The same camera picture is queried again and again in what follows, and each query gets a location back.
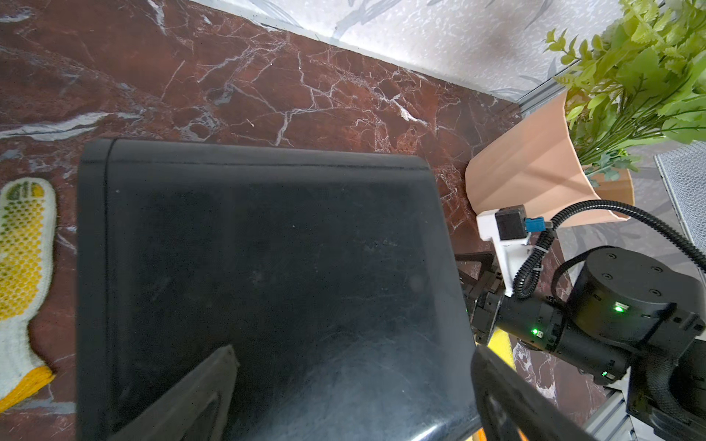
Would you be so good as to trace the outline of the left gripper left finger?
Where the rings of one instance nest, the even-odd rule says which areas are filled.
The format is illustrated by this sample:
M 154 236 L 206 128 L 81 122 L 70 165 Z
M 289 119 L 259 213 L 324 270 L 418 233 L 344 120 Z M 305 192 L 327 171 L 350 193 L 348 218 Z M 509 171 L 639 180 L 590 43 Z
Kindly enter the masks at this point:
M 112 440 L 221 440 L 239 363 L 231 345 L 216 349 Z

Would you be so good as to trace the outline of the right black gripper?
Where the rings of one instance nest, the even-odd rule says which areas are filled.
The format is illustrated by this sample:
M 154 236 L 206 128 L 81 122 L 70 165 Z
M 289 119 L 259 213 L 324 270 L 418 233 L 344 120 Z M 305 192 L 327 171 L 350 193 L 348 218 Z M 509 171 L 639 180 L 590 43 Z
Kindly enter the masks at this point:
M 579 255 L 582 268 L 565 301 L 540 292 L 507 296 L 491 253 L 457 259 L 481 266 L 479 279 L 459 274 L 477 343 L 505 331 L 599 385 L 620 380 L 630 367 L 653 369 L 658 361 L 672 373 L 705 329 L 702 283 L 634 251 L 601 246 Z

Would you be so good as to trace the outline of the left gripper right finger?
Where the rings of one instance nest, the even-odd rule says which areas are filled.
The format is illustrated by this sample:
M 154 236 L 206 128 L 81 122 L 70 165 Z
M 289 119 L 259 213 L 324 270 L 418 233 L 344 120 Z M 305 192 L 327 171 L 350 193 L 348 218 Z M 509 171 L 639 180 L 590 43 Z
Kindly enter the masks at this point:
M 471 375 L 488 440 L 592 439 L 487 347 L 475 350 Z

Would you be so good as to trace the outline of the bright yellow foam sponge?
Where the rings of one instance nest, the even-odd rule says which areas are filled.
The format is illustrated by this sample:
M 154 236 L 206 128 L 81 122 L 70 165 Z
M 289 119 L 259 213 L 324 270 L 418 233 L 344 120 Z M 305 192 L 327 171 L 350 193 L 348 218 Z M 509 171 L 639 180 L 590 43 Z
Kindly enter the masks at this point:
M 513 347 L 507 332 L 500 329 L 494 330 L 487 346 L 494 354 L 511 367 L 511 369 L 516 370 Z

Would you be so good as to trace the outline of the black drawer unit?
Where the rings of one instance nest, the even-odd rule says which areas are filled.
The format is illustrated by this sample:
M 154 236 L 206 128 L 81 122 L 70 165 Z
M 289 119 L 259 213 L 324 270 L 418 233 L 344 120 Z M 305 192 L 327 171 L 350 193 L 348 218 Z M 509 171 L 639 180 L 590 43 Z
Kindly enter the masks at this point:
M 77 435 L 207 356 L 228 440 L 463 440 L 472 333 L 433 173 L 407 155 L 98 139 L 77 184 Z

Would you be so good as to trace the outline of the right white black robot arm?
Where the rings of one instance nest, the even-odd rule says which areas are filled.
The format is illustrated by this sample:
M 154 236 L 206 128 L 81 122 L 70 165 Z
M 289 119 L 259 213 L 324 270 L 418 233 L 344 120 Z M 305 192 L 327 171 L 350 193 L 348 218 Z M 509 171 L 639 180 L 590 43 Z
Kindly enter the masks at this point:
M 627 411 L 665 440 L 705 437 L 705 291 L 697 279 L 656 259 L 613 246 L 582 253 L 566 299 L 507 296 L 491 253 L 457 256 L 480 265 L 461 274 L 475 341 L 502 330 L 552 354 L 600 386 L 627 380 Z

